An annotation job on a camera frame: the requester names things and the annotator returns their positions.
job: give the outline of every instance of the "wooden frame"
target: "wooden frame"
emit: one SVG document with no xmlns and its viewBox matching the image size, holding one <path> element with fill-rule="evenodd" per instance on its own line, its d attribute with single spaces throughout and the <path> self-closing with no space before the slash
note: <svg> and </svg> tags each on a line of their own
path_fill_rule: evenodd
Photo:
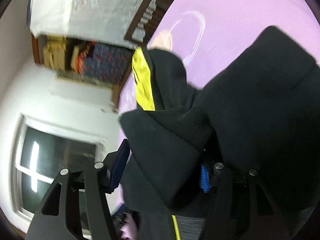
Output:
<svg viewBox="0 0 320 240">
<path fill-rule="evenodd" d="M 1 219 L 2 226 L 7 231 L 6 234 L 3 234 L 3 232 L 1 232 L 2 237 L 4 237 L 4 235 L 11 236 L 13 237 L 11 239 L 15 239 L 15 240 L 18 240 L 18 239 L 22 240 L 26 238 L 26 233 L 22 232 L 20 229 L 16 228 L 13 224 L 11 224 L 7 219 L 7 217 L 4 215 L 1 208 L 0 208 L 0 219 Z"/>
<path fill-rule="evenodd" d="M 39 52 L 39 41 L 38 38 L 31 34 L 31 44 L 32 44 L 32 53 L 33 53 L 33 60 L 36 64 L 43 64 L 44 62 L 40 59 L 40 52 Z"/>
<path fill-rule="evenodd" d="M 122 77 L 122 81 L 120 82 L 120 84 L 114 84 L 112 86 L 112 98 L 111 98 L 111 102 L 113 103 L 112 106 L 112 111 L 114 113 L 118 112 L 118 108 L 119 108 L 119 102 L 120 102 L 120 95 L 121 95 L 121 91 L 125 85 L 125 83 L 127 82 L 130 74 L 132 71 L 132 61 L 130 60 L 130 63 L 128 65 L 127 70 L 125 71 L 123 77 Z"/>
<path fill-rule="evenodd" d="M 173 0 L 156 0 L 156 8 L 150 8 L 149 5 L 152 0 L 143 0 L 137 13 L 135 14 L 127 33 L 124 36 L 126 41 L 130 41 L 138 46 L 145 47 L 156 31 L 160 21 L 162 20 L 165 12 L 172 4 Z M 146 32 L 146 36 L 143 40 L 137 41 L 132 38 L 133 32 L 136 28 L 142 29 Z"/>
</svg>

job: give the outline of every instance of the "yellow fabric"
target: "yellow fabric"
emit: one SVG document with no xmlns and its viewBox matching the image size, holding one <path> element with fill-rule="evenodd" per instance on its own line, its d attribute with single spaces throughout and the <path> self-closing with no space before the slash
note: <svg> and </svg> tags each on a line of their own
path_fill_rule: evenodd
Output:
<svg viewBox="0 0 320 240">
<path fill-rule="evenodd" d="M 173 220 L 173 225 L 174 225 L 174 231 L 176 233 L 176 238 L 177 238 L 177 240 L 181 240 L 176 216 L 172 216 L 172 220 Z"/>
<path fill-rule="evenodd" d="M 145 111 L 155 111 L 151 88 L 151 72 L 142 49 L 132 56 L 132 70 L 136 80 L 136 100 Z"/>
</svg>

